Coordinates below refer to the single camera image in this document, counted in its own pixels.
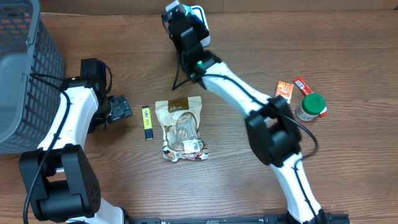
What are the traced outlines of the yellow glue stick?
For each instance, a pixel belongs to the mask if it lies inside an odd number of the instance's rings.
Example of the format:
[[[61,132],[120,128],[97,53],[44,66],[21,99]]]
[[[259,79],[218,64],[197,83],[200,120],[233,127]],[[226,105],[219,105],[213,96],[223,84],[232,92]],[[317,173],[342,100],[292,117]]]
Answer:
[[[152,119],[150,115],[150,108],[148,106],[142,107],[142,118],[144,123],[144,132],[146,140],[152,140],[154,138],[152,129]]]

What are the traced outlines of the brown white snack pouch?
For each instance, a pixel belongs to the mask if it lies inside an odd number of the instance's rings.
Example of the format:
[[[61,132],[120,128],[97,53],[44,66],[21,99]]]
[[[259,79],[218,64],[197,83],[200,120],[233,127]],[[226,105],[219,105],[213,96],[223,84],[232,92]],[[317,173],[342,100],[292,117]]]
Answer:
[[[165,159],[204,161],[208,148],[199,127],[202,100],[200,96],[157,101],[155,113],[163,130],[162,154]]]

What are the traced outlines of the orange tissue packet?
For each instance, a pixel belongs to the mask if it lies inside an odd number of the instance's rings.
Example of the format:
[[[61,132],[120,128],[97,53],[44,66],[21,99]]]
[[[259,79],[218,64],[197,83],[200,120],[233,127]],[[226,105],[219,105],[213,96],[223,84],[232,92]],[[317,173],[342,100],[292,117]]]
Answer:
[[[275,97],[281,96],[287,101],[288,104],[290,104],[293,89],[294,89],[294,84],[279,81],[276,87]]]

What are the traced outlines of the red snack stick packet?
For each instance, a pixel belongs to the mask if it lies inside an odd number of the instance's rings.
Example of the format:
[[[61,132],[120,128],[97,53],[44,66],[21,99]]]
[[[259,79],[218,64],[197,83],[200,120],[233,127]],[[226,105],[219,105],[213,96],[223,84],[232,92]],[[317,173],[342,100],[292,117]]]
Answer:
[[[302,77],[298,77],[294,80],[294,83],[298,86],[300,91],[303,93],[304,97],[307,95],[314,93],[313,90],[305,83],[305,80]],[[324,117],[327,114],[327,107],[322,111],[322,113],[317,117]]]

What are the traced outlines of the green lid jar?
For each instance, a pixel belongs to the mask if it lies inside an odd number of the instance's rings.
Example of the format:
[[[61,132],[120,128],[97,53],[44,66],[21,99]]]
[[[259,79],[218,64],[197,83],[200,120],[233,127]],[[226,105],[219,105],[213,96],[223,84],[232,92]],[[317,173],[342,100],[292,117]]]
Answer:
[[[297,105],[295,114],[302,121],[312,121],[322,113],[325,107],[325,99],[317,93],[311,93]]]

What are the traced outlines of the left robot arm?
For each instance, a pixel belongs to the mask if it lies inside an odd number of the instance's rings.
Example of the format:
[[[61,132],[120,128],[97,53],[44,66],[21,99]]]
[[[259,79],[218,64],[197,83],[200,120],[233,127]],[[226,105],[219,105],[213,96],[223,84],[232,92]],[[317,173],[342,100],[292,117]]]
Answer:
[[[22,153],[19,170],[27,196],[23,222],[32,211],[40,221],[55,223],[132,223],[128,212],[101,196],[100,183],[85,152],[86,137],[97,126],[132,116],[124,96],[110,95],[111,69],[97,58],[81,60],[80,75],[63,78],[32,73],[31,78],[54,88],[60,104],[52,125],[34,151]]]

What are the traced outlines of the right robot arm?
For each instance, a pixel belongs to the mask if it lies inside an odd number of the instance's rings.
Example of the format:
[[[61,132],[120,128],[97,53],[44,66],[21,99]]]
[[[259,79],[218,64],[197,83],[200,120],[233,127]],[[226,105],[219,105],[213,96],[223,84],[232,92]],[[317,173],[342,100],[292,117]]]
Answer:
[[[205,48],[210,31],[201,7],[173,1],[161,18],[187,79],[224,99],[244,118],[253,153],[272,168],[284,192],[288,207],[284,220],[326,223],[326,213],[313,196],[303,168],[306,157],[299,145],[300,132],[308,129],[294,120],[287,101],[256,91]]]

